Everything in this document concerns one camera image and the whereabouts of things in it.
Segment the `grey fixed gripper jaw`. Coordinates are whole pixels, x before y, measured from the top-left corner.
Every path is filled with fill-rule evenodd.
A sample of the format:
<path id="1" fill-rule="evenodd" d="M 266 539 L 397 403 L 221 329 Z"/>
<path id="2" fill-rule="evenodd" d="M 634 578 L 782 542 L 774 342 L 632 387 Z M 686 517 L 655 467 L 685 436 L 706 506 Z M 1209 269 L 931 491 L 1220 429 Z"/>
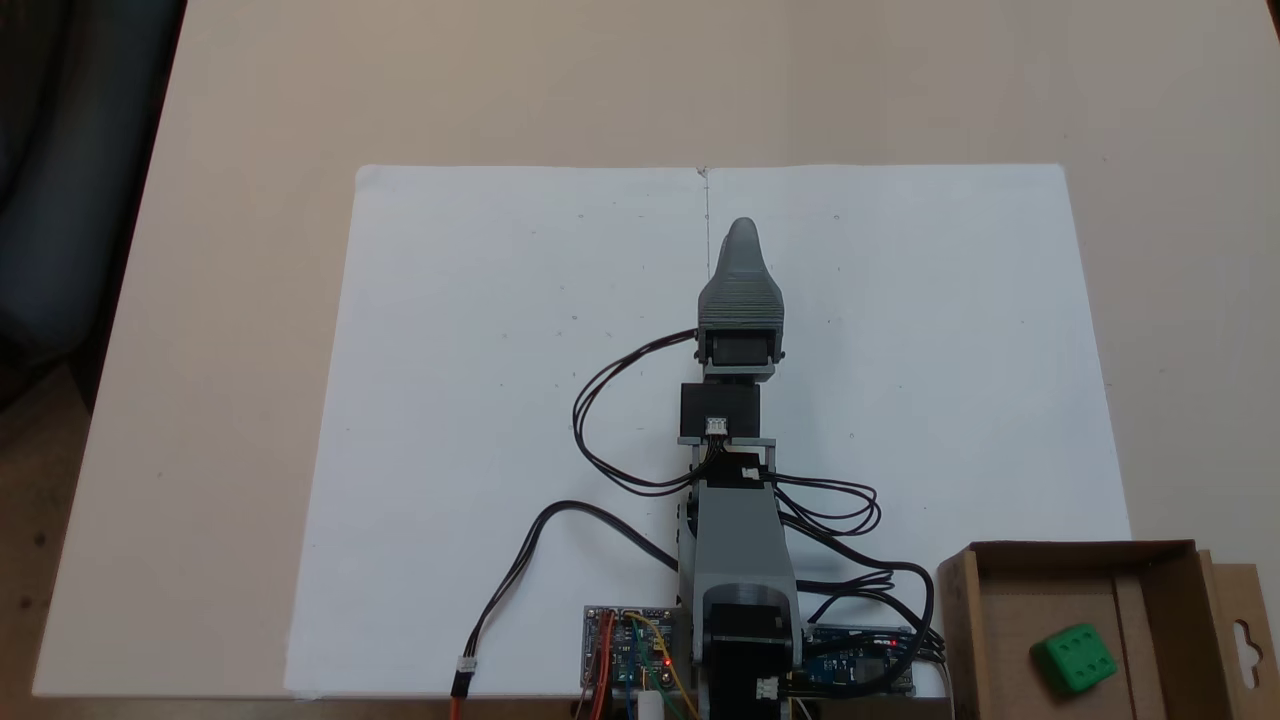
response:
<path id="1" fill-rule="evenodd" d="M 756 224 L 739 218 L 698 297 L 700 329 L 781 329 L 785 300 L 765 263 Z"/>

